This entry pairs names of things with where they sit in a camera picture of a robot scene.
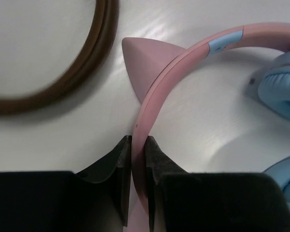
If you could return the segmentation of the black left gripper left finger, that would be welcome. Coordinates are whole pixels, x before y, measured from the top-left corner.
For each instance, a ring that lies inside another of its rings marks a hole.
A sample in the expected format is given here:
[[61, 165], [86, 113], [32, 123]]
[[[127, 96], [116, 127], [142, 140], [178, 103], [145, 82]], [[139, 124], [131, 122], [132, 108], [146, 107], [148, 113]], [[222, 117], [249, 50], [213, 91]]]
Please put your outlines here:
[[0, 172], [0, 232], [121, 232], [127, 226], [131, 136], [84, 170]]

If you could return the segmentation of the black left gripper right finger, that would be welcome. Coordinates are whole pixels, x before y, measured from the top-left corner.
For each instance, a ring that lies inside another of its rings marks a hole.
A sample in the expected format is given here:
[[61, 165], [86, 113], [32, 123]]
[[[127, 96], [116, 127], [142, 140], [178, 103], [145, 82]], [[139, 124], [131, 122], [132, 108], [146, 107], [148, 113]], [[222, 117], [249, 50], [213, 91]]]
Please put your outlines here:
[[145, 143], [152, 232], [290, 232], [290, 172], [188, 173]]

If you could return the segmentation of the pink blue cat-ear headphones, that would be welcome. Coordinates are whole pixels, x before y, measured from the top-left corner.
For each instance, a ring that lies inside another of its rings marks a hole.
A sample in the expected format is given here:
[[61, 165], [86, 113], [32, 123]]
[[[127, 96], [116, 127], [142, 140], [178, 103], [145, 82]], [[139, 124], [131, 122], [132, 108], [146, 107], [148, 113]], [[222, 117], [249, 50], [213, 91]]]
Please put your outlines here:
[[264, 47], [282, 52], [265, 73], [258, 95], [263, 103], [290, 120], [290, 23], [267, 22], [231, 28], [188, 49], [152, 39], [123, 39], [125, 66], [141, 103], [132, 133], [132, 176], [138, 201], [130, 216], [129, 232], [149, 230], [144, 146], [167, 96], [200, 61], [240, 47]]

